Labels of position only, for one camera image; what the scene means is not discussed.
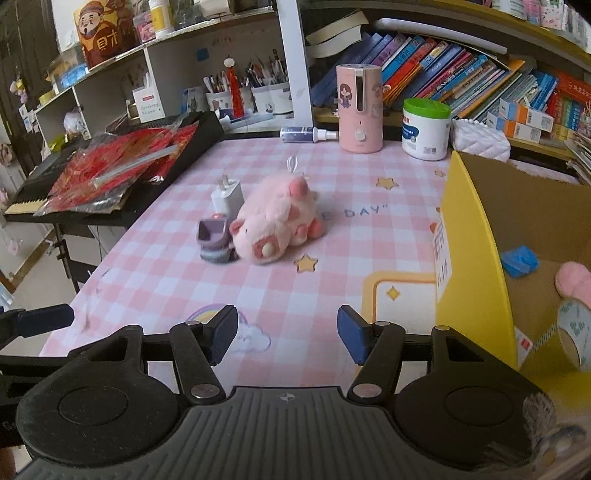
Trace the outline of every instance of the hanging ornament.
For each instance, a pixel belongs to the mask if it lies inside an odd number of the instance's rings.
[[[230,94],[232,95],[232,108],[234,109],[234,117],[242,118],[244,116],[244,103],[242,95],[240,95],[240,83],[234,70],[234,59],[226,58],[223,64],[228,69],[228,82],[230,84]]]

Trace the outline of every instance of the pink stuffed pig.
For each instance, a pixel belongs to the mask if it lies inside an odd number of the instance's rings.
[[[556,290],[561,297],[573,297],[591,309],[591,273],[577,262],[560,266],[554,278]]]
[[[256,186],[230,224],[241,258],[256,264],[277,260],[289,245],[322,236],[315,194],[304,177],[281,173]]]

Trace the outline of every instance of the metal screw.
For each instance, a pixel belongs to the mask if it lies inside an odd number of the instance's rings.
[[[359,398],[375,398],[382,393],[382,389],[373,383],[360,383],[353,387],[353,393]]]
[[[191,388],[191,395],[195,398],[213,398],[219,393],[220,389],[211,383],[202,383]]]

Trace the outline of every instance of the plastic bottle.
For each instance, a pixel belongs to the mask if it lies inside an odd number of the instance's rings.
[[[282,127],[281,138],[285,143],[316,143],[324,140],[338,140],[339,133],[316,127]]]
[[[173,16],[168,0],[150,0],[148,3],[156,38],[162,38],[174,32]]]

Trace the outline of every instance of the plush toy foot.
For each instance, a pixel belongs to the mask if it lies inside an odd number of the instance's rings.
[[[310,189],[304,177],[296,177],[290,182],[290,197],[296,200],[301,200]]]
[[[290,245],[292,247],[297,247],[303,244],[306,240],[308,240],[308,227],[306,227],[306,225],[300,225],[291,237]]]
[[[308,227],[307,237],[308,238],[320,238],[323,233],[324,233],[324,226],[322,225],[322,222],[320,220],[318,220],[317,217],[314,217],[314,220],[312,220],[312,223]]]

